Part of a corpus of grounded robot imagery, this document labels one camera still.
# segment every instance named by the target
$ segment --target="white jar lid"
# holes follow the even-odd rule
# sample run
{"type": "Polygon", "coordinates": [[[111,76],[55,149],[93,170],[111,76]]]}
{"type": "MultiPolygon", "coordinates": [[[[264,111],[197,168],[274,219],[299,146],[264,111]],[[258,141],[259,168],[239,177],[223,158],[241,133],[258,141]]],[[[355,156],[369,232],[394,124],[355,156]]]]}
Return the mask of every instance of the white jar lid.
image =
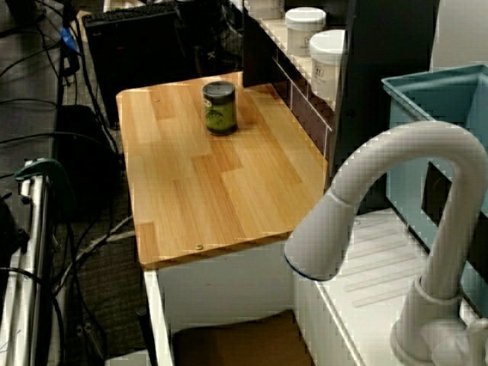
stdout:
{"type": "Polygon", "coordinates": [[[316,61],[337,66],[344,53],[344,30],[326,30],[310,39],[310,55],[316,61]]]}
{"type": "Polygon", "coordinates": [[[321,31],[326,25],[326,13],[317,8],[295,8],[285,15],[287,27],[296,31],[321,31]]]}

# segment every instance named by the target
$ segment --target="green jar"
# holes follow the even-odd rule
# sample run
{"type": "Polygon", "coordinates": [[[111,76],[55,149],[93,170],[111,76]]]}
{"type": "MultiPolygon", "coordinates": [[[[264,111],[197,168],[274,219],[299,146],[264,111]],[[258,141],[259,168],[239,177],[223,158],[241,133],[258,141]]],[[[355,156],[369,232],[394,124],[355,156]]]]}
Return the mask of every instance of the green jar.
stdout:
{"type": "Polygon", "coordinates": [[[230,82],[211,82],[202,88],[208,132],[228,135],[237,130],[236,88],[230,82]]]}

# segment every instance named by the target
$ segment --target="wall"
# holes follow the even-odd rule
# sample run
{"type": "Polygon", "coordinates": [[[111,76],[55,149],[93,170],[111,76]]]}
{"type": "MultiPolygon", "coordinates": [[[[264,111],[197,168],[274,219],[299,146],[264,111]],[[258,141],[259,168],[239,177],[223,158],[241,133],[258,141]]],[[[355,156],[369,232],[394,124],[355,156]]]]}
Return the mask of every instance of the wall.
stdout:
{"type": "Polygon", "coordinates": [[[487,18],[487,0],[441,0],[431,68],[488,63],[487,18]]]}

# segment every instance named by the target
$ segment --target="shelf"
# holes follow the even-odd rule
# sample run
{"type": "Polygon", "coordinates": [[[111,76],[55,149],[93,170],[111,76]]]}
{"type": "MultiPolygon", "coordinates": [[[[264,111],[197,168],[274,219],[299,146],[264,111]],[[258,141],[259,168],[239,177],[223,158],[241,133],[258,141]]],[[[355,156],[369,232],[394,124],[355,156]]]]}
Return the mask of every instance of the shelf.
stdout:
{"type": "MultiPolygon", "coordinates": [[[[244,1],[244,7],[249,11],[249,3],[244,1]]],[[[286,57],[293,63],[300,74],[306,81],[312,83],[312,57],[311,56],[295,56],[288,52],[287,41],[288,32],[285,24],[285,19],[255,19],[266,34],[273,40],[278,48],[286,55],[286,57]]],[[[336,110],[336,101],[325,101],[330,109],[336,110]]]]}

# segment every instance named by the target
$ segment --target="jar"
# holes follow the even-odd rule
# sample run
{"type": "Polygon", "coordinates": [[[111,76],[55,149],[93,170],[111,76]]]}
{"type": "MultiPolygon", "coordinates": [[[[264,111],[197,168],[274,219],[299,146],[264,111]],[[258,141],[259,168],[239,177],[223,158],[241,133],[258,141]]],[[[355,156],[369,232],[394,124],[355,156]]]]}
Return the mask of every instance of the jar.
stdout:
{"type": "Polygon", "coordinates": [[[210,82],[202,88],[205,124],[213,135],[229,135],[237,130],[236,88],[231,82],[210,82]]]}
{"type": "Polygon", "coordinates": [[[326,13],[317,8],[295,8],[287,11],[287,52],[294,56],[308,56],[312,36],[326,25],[326,13]]]}
{"type": "Polygon", "coordinates": [[[282,0],[248,0],[249,16],[254,19],[280,19],[282,0]]]}
{"type": "Polygon", "coordinates": [[[344,30],[327,30],[310,40],[312,93],[325,101],[336,99],[344,37],[344,30]]]}

